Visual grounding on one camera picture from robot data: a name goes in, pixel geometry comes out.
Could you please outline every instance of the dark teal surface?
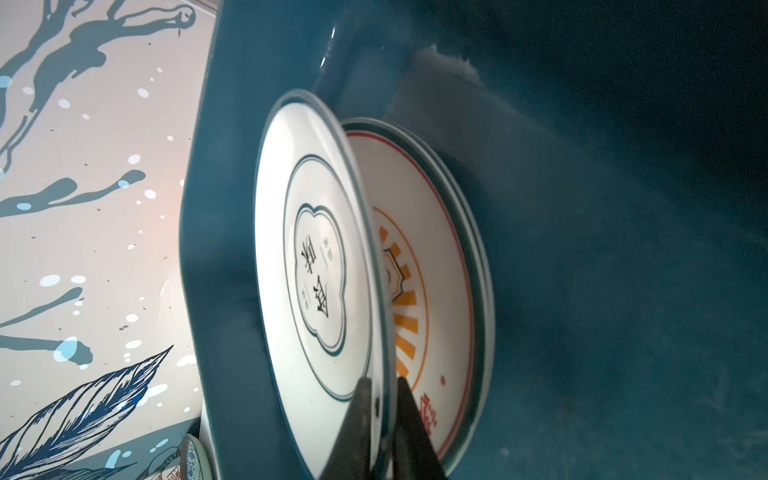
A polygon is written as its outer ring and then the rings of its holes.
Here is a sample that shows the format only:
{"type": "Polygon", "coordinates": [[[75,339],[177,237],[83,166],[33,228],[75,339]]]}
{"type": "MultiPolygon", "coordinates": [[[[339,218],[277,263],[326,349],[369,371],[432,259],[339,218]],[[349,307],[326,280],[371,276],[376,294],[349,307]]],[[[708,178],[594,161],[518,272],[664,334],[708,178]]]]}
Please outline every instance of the dark teal surface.
{"type": "Polygon", "coordinates": [[[768,475],[768,13],[626,8],[223,3],[180,241],[225,479],[302,475],[253,260],[259,140],[292,88],[416,133],[475,213],[496,359],[452,478],[768,475]]]}

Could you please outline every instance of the blue ink splash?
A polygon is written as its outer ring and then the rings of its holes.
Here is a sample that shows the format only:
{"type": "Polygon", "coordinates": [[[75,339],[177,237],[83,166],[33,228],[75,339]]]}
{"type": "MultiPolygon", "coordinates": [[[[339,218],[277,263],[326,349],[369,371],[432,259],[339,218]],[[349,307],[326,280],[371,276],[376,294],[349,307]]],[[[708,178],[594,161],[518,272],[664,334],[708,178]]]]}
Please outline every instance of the blue ink splash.
{"type": "Polygon", "coordinates": [[[60,200],[68,195],[73,194],[74,191],[78,189],[78,184],[75,183],[74,180],[71,178],[62,178],[56,180],[53,184],[48,185],[46,188],[36,194],[20,195],[18,197],[9,197],[5,200],[0,200],[0,217],[33,214],[35,212],[41,212],[53,207],[64,207],[66,205],[92,202],[109,195],[115,190],[120,189],[122,185],[121,182],[125,182],[126,184],[131,185],[142,181],[146,177],[147,174],[141,170],[130,170],[125,175],[123,175],[120,180],[114,182],[112,185],[103,190],[75,195],[69,200],[52,203],[56,200],[60,200]],[[23,209],[19,207],[19,205],[22,204],[25,205],[25,208],[23,209]]]}
{"type": "MultiPolygon", "coordinates": [[[[92,2],[90,0],[83,8],[72,12],[72,16],[77,16],[90,7],[92,2]]],[[[5,155],[3,170],[6,173],[12,165],[13,150],[26,138],[56,87],[91,68],[103,67],[107,63],[107,55],[99,50],[100,47],[118,38],[151,35],[169,28],[178,28],[181,32],[182,28],[187,29],[194,25],[196,19],[194,8],[189,5],[177,5],[173,8],[151,7],[117,17],[124,3],[125,0],[114,0],[107,10],[106,19],[93,20],[74,27],[69,35],[69,43],[43,59],[35,72],[35,98],[29,108],[29,114],[24,115],[19,127],[0,147],[0,156],[5,155]]],[[[12,77],[24,64],[32,60],[43,43],[60,33],[74,0],[61,0],[57,4],[56,12],[50,12],[50,1],[44,4],[48,12],[43,14],[42,23],[30,45],[0,66],[0,74],[12,77]]],[[[0,126],[5,120],[5,92],[6,89],[0,90],[0,126]]]]}
{"type": "Polygon", "coordinates": [[[71,336],[59,343],[56,350],[53,351],[53,358],[57,362],[66,362],[72,358],[78,351],[78,339],[71,336]]]}
{"type": "Polygon", "coordinates": [[[118,462],[118,458],[120,458],[120,450],[115,450],[112,452],[112,455],[109,455],[109,458],[107,458],[107,463],[104,465],[104,468],[114,468],[114,464],[118,462]]]}
{"type": "MultiPolygon", "coordinates": [[[[46,310],[50,310],[55,306],[78,298],[82,292],[83,289],[79,286],[76,286],[75,288],[70,289],[67,293],[50,303],[36,306],[24,315],[20,315],[16,318],[0,323],[0,328],[31,319],[32,317],[40,315],[46,310]]],[[[69,361],[78,365],[86,365],[93,362],[94,359],[93,353],[91,353],[91,349],[83,342],[75,340],[70,340],[68,342],[67,340],[28,339],[15,336],[0,335],[0,349],[15,350],[18,352],[25,350],[48,350],[55,352],[54,358],[57,360],[62,359],[58,361],[69,361]]]]}

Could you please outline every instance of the orange sunburst pattern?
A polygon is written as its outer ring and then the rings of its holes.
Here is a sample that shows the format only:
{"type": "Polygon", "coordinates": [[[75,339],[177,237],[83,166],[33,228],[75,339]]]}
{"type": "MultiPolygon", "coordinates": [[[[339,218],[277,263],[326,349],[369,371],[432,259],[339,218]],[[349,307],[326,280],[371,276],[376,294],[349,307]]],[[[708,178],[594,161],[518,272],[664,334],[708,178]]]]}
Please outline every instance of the orange sunburst pattern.
{"type": "Polygon", "coordinates": [[[396,368],[398,376],[416,388],[426,360],[429,311],[419,263],[395,222],[374,208],[379,222],[386,279],[395,310],[396,368]]]}

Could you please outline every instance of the chinese characters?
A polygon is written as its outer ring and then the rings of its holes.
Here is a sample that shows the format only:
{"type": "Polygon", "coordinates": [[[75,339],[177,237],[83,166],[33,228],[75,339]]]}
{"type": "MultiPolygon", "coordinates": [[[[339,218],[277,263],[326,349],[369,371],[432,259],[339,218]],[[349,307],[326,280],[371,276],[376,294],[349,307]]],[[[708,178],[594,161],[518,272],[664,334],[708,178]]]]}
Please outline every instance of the chinese characters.
{"type": "Polygon", "coordinates": [[[315,290],[315,300],[317,300],[317,311],[322,312],[323,315],[328,318],[328,299],[326,298],[326,291],[323,284],[320,282],[320,275],[317,276],[317,286],[313,286],[312,290],[315,290]]]}
{"type": "Polygon", "coordinates": [[[312,265],[315,263],[315,247],[312,245],[312,238],[307,235],[306,240],[301,243],[301,256],[304,257],[305,265],[309,273],[312,273],[312,265]]]}
{"type": "Polygon", "coordinates": [[[432,429],[437,426],[437,418],[435,417],[435,409],[426,393],[419,399],[419,414],[422,417],[427,435],[432,435],[432,429]]]}

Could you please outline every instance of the white plate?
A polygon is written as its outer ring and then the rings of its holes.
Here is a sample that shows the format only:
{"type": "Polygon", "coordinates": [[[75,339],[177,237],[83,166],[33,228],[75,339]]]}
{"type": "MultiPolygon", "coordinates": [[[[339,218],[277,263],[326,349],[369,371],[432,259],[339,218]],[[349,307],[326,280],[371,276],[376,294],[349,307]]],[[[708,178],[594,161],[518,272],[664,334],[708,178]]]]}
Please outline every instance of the white plate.
{"type": "Polygon", "coordinates": [[[264,332],[296,447],[318,478],[362,376],[372,379],[371,466],[382,475],[395,419],[394,333],[381,243],[352,150],[316,97],[275,105],[255,193],[264,332]]]}
{"type": "Polygon", "coordinates": [[[343,124],[374,209],[394,304],[396,369],[449,474],[491,379],[495,319],[472,213],[437,154],[373,119],[343,124]]]}

